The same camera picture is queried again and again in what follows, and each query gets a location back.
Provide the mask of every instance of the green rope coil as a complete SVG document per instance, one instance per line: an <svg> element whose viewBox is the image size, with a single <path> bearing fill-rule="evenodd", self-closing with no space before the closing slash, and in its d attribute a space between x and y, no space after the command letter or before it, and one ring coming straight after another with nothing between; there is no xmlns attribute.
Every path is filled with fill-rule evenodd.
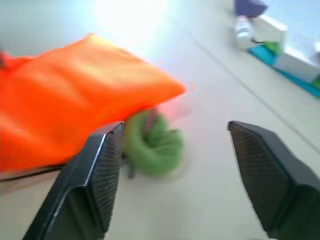
<svg viewBox="0 0 320 240"><path fill-rule="evenodd" d="M125 122L124 153L138 170L162 176L179 166L183 139L179 130L168 130L168 123L160 113L148 133L143 134L148 114L149 110L138 112Z"/></svg>

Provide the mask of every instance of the orange cloth bag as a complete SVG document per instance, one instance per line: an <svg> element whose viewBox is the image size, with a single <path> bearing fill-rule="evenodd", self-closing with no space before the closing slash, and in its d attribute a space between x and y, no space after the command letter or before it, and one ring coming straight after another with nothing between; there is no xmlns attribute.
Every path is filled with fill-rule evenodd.
<svg viewBox="0 0 320 240"><path fill-rule="evenodd" d="M97 128L185 92L97 35L0 70L0 172L64 163Z"/></svg>

